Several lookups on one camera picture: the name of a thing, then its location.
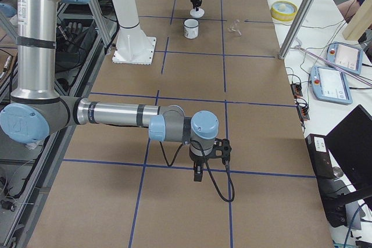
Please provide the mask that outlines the white mug lid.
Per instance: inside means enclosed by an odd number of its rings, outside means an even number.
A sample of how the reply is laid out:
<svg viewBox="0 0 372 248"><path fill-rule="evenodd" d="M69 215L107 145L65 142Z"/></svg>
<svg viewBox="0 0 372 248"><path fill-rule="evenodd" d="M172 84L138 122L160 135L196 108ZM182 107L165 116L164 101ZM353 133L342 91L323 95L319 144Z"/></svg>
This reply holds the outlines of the white mug lid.
<svg viewBox="0 0 372 248"><path fill-rule="evenodd" d="M191 17L195 19L200 19L205 14L205 11L202 8L197 8L197 9L191 9L189 13Z"/></svg>

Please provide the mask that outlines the white enamel mug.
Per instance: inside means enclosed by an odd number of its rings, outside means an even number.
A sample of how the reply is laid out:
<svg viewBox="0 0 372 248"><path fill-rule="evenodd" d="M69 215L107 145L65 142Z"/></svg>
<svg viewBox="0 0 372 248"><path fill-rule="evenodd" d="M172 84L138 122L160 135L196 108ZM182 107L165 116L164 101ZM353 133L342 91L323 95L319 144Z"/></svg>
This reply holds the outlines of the white enamel mug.
<svg viewBox="0 0 372 248"><path fill-rule="evenodd" d="M198 37L199 21L197 19L184 20L184 37L195 39Z"/></svg>

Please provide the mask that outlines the yellow tape roll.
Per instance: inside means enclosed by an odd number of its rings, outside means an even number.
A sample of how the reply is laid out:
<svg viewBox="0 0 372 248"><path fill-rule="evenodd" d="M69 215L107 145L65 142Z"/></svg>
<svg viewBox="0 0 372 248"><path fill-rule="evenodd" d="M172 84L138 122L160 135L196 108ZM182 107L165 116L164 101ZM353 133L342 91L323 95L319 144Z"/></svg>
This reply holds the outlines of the yellow tape roll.
<svg viewBox="0 0 372 248"><path fill-rule="evenodd" d="M272 18L283 22L293 21L297 11L297 6L289 1L276 1L270 8Z"/></svg>

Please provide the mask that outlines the orange connector board near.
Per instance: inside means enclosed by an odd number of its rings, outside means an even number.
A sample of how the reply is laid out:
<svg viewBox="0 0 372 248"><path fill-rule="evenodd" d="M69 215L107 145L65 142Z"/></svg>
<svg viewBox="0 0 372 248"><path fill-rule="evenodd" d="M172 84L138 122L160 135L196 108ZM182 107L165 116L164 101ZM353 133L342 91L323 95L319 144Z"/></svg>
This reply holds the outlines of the orange connector board near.
<svg viewBox="0 0 372 248"><path fill-rule="evenodd" d="M300 105L297 105L297 111L298 111L298 115L299 115L299 119L301 121L308 121L310 120L310 117L309 117L309 107L308 106L302 106L302 104Z"/></svg>

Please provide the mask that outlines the orange connector board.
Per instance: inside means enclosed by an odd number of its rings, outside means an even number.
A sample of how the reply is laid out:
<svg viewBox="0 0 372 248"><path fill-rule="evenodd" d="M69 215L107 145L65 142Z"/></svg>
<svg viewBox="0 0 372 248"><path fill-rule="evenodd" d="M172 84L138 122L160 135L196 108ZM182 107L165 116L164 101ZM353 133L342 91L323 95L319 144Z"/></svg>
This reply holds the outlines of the orange connector board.
<svg viewBox="0 0 372 248"><path fill-rule="evenodd" d="M309 117L309 107L308 106L302 106L302 104L300 105L297 105L297 111L298 111L298 115L299 115L299 119L301 121L308 121L310 120L310 117Z"/></svg>
<svg viewBox="0 0 372 248"><path fill-rule="evenodd" d="M302 97L302 84L301 83L292 83L291 84L291 91L294 98Z"/></svg>

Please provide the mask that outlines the black computer box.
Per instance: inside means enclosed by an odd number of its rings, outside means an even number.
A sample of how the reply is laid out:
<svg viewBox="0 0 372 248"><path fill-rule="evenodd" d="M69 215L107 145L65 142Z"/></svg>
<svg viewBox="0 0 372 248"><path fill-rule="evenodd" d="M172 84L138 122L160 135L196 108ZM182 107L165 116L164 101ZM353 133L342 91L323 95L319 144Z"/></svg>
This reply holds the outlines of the black computer box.
<svg viewBox="0 0 372 248"><path fill-rule="evenodd" d="M325 136L309 134L305 141L316 177L334 179L335 175L331 164L329 149L325 142Z"/></svg>

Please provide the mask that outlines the orange connector board far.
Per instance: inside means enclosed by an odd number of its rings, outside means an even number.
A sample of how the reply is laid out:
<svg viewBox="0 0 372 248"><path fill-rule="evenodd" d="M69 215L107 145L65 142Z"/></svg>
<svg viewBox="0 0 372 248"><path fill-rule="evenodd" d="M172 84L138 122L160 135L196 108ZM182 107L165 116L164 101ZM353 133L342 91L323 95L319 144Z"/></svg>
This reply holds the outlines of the orange connector board far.
<svg viewBox="0 0 372 248"><path fill-rule="evenodd" d="M302 84L301 83L292 83L291 84L291 91L294 98L302 97Z"/></svg>

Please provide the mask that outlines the black monitor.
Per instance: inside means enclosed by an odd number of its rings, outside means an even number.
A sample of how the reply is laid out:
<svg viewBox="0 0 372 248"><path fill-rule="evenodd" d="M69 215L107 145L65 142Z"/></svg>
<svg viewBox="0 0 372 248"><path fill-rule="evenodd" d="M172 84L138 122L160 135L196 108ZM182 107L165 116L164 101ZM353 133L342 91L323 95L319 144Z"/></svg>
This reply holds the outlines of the black monitor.
<svg viewBox="0 0 372 248"><path fill-rule="evenodd" d="M326 146L356 189L371 185L371 115L357 105L325 137Z"/></svg>

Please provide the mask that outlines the near teach pendant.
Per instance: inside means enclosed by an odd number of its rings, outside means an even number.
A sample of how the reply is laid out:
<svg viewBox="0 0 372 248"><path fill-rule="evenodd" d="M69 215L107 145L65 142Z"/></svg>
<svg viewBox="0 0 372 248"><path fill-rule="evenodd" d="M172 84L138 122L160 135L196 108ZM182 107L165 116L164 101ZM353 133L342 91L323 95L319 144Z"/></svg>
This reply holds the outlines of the near teach pendant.
<svg viewBox="0 0 372 248"><path fill-rule="evenodd" d="M318 100L343 105L353 103L344 73L330 67L313 66L310 79L313 93Z"/></svg>

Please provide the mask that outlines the teach pendant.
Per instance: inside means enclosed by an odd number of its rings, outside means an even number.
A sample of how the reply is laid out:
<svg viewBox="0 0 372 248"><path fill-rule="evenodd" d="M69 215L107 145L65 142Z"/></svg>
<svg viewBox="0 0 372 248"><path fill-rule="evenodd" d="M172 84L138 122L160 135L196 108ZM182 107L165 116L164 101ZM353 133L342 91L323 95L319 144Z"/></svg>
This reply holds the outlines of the teach pendant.
<svg viewBox="0 0 372 248"><path fill-rule="evenodd" d="M310 79L313 93L318 100L343 105L353 103L344 73L330 67L313 66Z"/></svg>
<svg viewBox="0 0 372 248"><path fill-rule="evenodd" d="M363 50L343 42L332 43L327 49L327 60L350 73L360 75Z"/></svg>

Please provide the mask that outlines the far teach pendant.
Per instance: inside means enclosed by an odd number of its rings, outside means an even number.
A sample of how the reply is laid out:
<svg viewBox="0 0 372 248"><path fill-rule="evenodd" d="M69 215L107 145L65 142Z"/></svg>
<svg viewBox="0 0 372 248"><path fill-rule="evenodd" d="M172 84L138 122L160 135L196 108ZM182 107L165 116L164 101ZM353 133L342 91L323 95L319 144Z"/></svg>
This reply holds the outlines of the far teach pendant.
<svg viewBox="0 0 372 248"><path fill-rule="evenodd" d="M360 75L363 50L343 42L332 43L327 49L327 60L350 73Z"/></svg>

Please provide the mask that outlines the wooden beam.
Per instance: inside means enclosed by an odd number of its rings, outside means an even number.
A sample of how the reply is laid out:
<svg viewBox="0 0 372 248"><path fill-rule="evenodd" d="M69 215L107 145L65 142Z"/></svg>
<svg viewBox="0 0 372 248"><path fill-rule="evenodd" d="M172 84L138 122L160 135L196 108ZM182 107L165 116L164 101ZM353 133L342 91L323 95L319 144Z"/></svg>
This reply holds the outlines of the wooden beam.
<svg viewBox="0 0 372 248"><path fill-rule="evenodd" d="M342 32L345 40L357 41L362 34L371 26L372 22L372 1L365 0L347 27Z"/></svg>

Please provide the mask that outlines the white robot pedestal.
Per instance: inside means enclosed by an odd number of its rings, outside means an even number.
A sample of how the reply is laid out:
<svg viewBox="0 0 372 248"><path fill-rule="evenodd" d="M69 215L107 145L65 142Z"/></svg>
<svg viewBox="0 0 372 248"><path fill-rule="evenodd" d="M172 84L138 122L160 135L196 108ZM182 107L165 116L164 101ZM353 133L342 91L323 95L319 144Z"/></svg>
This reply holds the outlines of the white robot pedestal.
<svg viewBox="0 0 372 248"><path fill-rule="evenodd" d="M150 65L156 38L143 32L135 0L112 0L119 24L114 63Z"/></svg>

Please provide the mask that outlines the aluminium frame post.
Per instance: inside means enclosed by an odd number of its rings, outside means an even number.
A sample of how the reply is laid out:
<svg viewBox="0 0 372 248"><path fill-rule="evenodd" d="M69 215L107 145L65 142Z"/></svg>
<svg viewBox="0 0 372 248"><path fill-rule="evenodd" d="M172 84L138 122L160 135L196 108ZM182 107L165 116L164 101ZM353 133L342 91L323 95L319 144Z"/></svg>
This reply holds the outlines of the aluminium frame post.
<svg viewBox="0 0 372 248"><path fill-rule="evenodd" d="M279 51L279 59L284 60L286 55L288 54L289 49L292 46L292 43L294 42L299 30L301 29L301 26L312 6L313 1L314 0L302 0L298 12L293 20L293 23L291 24L291 27L288 30L288 33Z"/></svg>

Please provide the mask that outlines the black equipment under frame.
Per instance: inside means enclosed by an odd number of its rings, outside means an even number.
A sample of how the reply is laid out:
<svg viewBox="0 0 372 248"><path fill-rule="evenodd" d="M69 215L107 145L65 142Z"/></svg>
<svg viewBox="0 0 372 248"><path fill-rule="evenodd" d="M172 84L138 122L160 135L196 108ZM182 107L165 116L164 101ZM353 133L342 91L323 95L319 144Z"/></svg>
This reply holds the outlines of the black equipment under frame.
<svg viewBox="0 0 372 248"><path fill-rule="evenodd" d="M63 20L56 33L55 73L81 66L96 36L96 24L93 20Z"/></svg>

